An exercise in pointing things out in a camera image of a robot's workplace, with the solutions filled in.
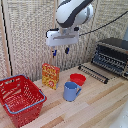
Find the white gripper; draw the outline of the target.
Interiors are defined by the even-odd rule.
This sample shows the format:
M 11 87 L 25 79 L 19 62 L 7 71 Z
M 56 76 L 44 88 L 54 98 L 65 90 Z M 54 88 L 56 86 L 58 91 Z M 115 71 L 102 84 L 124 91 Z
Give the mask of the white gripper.
M 52 29 L 46 32 L 46 44 L 52 47 L 52 57 L 57 55 L 57 49 L 55 46 L 68 45 L 65 49 L 65 53 L 68 54 L 70 50 L 70 44 L 78 42 L 78 32 L 64 32 L 61 33 L 59 29 Z

